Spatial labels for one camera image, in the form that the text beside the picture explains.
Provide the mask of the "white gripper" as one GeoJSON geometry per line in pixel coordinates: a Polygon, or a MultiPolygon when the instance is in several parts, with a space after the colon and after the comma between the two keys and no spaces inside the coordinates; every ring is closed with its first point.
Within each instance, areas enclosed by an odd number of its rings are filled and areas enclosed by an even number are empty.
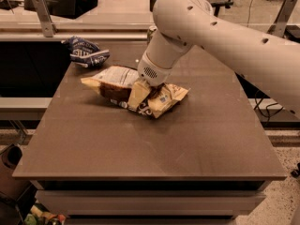
{"type": "Polygon", "coordinates": [[[146,52],[137,67],[139,77],[143,80],[137,80],[131,88],[128,100],[129,108],[136,110],[139,105],[147,98],[155,98],[164,87],[164,83],[171,74],[170,69],[161,68],[155,65],[146,52]]]}

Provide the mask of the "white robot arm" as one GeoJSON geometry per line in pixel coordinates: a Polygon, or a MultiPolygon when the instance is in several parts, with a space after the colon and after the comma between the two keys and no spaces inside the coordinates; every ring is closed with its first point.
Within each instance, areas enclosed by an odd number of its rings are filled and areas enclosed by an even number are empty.
{"type": "Polygon", "coordinates": [[[154,32],[138,65],[152,86],[166,82],[194,45],[300,117],[300,44],[221,20],[206,0],[157,0],[154,32]]]}

